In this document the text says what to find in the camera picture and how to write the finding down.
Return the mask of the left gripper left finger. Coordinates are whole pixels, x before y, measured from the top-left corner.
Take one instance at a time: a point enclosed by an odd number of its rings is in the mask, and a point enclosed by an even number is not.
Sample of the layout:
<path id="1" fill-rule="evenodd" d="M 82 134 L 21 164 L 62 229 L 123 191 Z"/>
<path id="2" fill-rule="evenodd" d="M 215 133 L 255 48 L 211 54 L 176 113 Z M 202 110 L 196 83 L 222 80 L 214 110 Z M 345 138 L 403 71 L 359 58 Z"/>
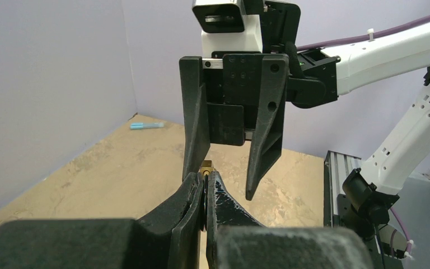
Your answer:
<path id="1" fill-rule="evenodd" d="M 139 219 L 28 219 L 0 226 L 0 268 L 198 268 L 203 178 Z"/>

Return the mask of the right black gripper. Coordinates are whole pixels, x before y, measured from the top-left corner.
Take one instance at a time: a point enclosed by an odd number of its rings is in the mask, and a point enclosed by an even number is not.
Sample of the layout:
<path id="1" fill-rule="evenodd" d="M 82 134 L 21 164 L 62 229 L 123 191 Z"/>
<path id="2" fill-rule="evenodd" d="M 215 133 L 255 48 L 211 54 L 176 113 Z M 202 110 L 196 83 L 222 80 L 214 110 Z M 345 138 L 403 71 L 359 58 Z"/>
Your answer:
<path id="1" fill-rule="evenodd" d="M 313 108 L 338 99 L 337 58 L 295 45 L 301 17 L 294 3 L 264 1 L 263 51 L 214 52 L 179 60 L 185 149 L 183 179 L 199 171 L 211 143 L 250 141 L 245 198 L 281 156 L 286 103 Z"/>

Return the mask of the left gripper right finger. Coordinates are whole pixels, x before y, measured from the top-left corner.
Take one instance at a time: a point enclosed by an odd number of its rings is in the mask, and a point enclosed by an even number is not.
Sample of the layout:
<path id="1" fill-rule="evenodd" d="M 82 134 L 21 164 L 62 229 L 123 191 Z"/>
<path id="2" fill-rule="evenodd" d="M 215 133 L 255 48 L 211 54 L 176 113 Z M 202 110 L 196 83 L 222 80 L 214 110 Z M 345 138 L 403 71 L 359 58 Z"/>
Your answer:
<path id="1" fill-rule="evenodd" d="M 353 231 L 266 227 L 227 192 L 219 172 L 205 183 L 209 268 L 373 268 Z"/>

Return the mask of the brass padlock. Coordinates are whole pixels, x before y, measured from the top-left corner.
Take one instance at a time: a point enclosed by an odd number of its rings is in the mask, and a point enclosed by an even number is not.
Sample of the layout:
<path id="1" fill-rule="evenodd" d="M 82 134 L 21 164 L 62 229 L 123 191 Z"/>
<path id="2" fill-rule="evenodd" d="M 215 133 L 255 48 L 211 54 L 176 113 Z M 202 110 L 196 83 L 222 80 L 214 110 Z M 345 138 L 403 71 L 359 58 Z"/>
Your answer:
<path id="1" fill-rule="evenodd" d="M 209 176 L 215 170 L 212 160 L 203 160 L 199 172 L 202 176 Z"/>

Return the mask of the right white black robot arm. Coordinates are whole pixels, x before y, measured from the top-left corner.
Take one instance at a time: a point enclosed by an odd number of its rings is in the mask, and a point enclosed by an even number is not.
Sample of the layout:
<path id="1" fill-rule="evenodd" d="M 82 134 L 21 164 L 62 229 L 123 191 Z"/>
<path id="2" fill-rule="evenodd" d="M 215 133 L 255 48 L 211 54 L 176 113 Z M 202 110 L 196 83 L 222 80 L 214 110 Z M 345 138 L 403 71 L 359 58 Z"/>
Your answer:
<path id="1" fill-rule="evenodd" d="M 400 110 L 389 135 L 330 188 L 348 201 L 344 226 L 362 237 L 389 222 L 406 179 L 430 153 L 430 15 L 387 30 L 298 47 L 301 11 L 280 1 L 194 1 L 203 53 L 179 60 L 185 151 L 196 172 L 211 144 L 250 142 L 252 199 L 282 152 L 285 106 L 316 108 L 371 90 L 381 119 Z"/>

